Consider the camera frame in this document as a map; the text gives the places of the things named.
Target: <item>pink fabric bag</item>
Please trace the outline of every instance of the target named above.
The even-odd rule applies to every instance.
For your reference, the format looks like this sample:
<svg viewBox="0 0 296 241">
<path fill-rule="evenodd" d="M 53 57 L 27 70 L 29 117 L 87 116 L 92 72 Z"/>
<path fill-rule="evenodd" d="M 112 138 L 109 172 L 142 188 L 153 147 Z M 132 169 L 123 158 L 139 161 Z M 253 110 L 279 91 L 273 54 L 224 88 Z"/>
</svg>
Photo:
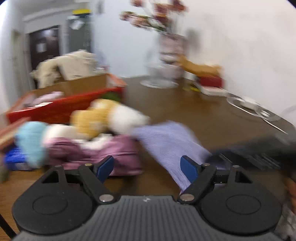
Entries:
<svg viewBox="0 0 296 241">
<path fill-rule="evenodd" d="M 58 137 L 48 146 L 48 165 L 62 165 L 64 169 L 77 169 L 85 163 L 99 163 L 106 156 L 114 157 L 110 176 L 134 176 L 142 173 L 135 141 L 120 135 L 107 142 L 101 150 L 85 150 L 68 138 Z"/>
</svg>

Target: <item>wooden table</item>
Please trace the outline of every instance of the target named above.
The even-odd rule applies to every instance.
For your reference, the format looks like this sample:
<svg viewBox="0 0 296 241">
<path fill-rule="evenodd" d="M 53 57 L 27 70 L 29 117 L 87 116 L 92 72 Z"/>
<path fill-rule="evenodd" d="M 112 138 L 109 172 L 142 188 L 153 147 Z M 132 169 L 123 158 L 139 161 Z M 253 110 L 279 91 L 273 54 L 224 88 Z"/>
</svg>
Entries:
<svg viewBox="0 0 296 241">
<path fill-rule="evenodd" d="M 213 150 L 237 142 L 250 140 L 276 133 L 277 130 L 229 105 L 224 97 L 209 97 L 182 89 L 152 89 L 140 85 L 143 78 L 128 79 L 126 103 L 151 117 L 151 123 L 172 120 L 188 126 L 202 145 Z M 284 120 L 275 123 L 288 131 L 292 125 Z M 114 193 L 129 195 L 173 195 L 180 190 L 167 171 L 162 168 L 145 150 L 140 147 L 140 157 L 144 173 L 136 177 L 110 178 L 105 185 Z M 254 172 L 261 181 L 280 200 L 285 197 L 281 176 L 277 172 Z M 0 213 L 17 232 L 11 215 L 11 207 L 35 180 L 42 175 L 34 172 L 11 172 L 9 180 L 0 184 Z M 0 240 L 9 240 L 0 230 Z"/>
</svg>

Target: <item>yellow object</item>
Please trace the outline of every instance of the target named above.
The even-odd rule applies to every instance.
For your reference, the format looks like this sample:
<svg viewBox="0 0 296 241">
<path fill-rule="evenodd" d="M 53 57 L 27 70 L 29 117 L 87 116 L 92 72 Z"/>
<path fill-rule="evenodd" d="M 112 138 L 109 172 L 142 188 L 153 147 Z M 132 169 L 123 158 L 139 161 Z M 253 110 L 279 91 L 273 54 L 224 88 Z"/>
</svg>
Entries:
<svg viewBox="0 0 296 241">
<path fill-rule="evenodd" d="M 85 14 L 85 13 L 91 13 L 91 10 L 90 9 L 76 9 L 76 10 L 73 10 L 74 15 Z"/>
<path fill-rule="evenodd" d="M 73 111 L 70 117 L 71 125 L 78 133 L 84 134 L 86 139 L 98 136 L 107 130 L 108 117 L 118 102 L 107 99 L 98 99 L 86 110 Z"/>
<path fill-rule="evenodd" d="M 194 86 L 194 85 L 190 85 L 190 90 L 192 90 L 192 91 L 195 91 L 195 92 L 200 92 L 200 90 L 196 87 L 196 86 Z"/>
<path fill-rule="evenodd" d="M 187 60 L 184 55 L 180 56 L 178 62 L 181 64 L 182 69 L 198 77 L 204 77 L 209 75 L 220 76 L 221 66 L 219 65 L 209 66 L 194 64 L 193 62 Z"/>
</svg>

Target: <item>dark brown door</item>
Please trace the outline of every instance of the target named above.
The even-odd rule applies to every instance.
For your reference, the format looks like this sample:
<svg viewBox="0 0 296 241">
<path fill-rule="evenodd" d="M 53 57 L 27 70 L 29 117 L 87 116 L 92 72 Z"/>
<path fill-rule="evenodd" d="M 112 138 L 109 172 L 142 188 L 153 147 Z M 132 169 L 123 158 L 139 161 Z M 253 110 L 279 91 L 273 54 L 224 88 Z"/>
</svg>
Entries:
<svg viewBox="0 0 296 241">
<path fill-rule="evenodd" d="M 32 69 L 40 62 L 59 56 L 59 26 L 30 33 L 30 54 Z"/>
</svg>

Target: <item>ceiling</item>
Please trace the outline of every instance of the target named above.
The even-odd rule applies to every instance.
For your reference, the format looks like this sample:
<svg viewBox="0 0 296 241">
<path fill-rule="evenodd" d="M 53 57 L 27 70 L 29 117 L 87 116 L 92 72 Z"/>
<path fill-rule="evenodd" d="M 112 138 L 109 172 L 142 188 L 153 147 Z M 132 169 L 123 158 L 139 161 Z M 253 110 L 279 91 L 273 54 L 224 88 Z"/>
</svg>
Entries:
<svg viewBox="0 0 296 241">
<path fill-rule="evenodd" d="M 14 2 L 23 15 L 29 15 L 35 12 L 49 8 L 63 7 L 74 3 L 74 0 L 9 0 Z"/>
</svg>

